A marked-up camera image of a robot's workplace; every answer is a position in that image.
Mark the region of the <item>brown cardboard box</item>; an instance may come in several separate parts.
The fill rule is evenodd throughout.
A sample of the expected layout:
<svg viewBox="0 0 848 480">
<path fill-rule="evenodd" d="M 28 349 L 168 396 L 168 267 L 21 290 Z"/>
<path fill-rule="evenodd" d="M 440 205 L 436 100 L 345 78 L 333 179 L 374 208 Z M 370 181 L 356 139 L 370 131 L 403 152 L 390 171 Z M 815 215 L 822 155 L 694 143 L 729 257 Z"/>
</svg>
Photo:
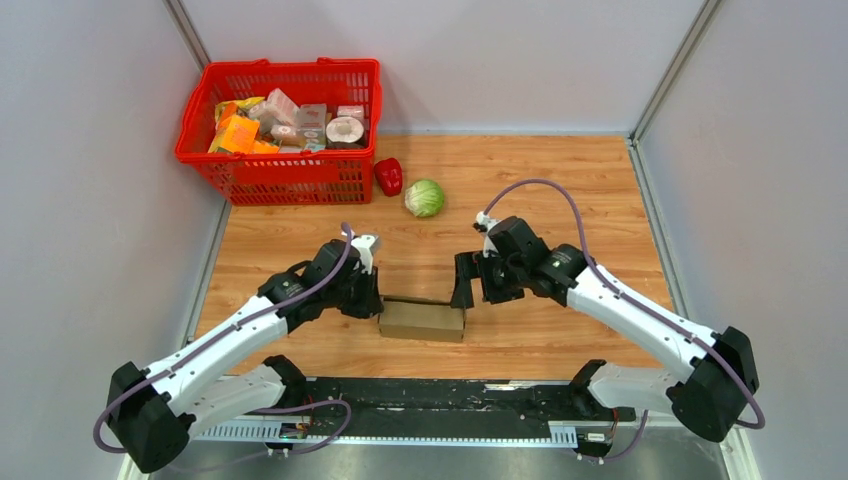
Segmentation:
<svg viewBox="0 0 848 480">
<path fill-rule="evenodd" d="M 466 313 L 448 302 L 426 298 L 384 296 L 378 328 L 383 337 L 461 343 Z"/>
</svg>

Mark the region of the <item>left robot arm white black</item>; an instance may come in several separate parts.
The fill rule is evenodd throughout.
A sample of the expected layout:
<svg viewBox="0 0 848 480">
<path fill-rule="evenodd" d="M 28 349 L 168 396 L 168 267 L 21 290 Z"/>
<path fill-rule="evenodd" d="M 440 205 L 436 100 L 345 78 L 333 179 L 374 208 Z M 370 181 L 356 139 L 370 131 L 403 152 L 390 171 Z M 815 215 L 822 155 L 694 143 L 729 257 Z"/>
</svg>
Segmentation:
<svg viewBox="0 0 848 480">
<path fill-rule="evenodd" d="M 125 453 L 143 473 L 175 460 L 199 434 L 237 416 L 304 405 L 305 378 L 281 355 L 247 374 L 224 375 L 249 355 L 327 309 L 359 319 L 383 310 L 374 258 L 375 234 L 347 233 L 311 260 L 272 275 L 229 318 L 177 352 L 111 376 L 105 411 L 94 427 L 97 446 Z"/>
</svg>

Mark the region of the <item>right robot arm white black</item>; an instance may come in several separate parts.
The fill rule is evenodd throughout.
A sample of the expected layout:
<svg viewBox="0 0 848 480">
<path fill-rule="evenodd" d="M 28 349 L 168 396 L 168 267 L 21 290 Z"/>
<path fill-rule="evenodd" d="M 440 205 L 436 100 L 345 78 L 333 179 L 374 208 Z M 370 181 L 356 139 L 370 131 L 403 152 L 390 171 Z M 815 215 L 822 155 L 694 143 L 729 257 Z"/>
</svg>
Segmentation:
<svg viewBox="0 0 848 480">
<path fill-rule="evenodd" d="M 671 312 L 619 281 L 579 248 L 548 247 L 519 217 L 495 220 L 479 214 L 474 227 L 484 245 L 455 255 L 452 307 L 473 307 L 474 279 L 490 304 L 519 300 L 531 292 L 600 321 L 659 361 L 657 368 L 588 362 L 570 391 L 576 414 L 593 419 L 621 407 L 662 412 L 715 443 L 741 425 L 740 416 L 760 385 L 745 333 L 734 327 L 717 332 Z"/>
</svg>

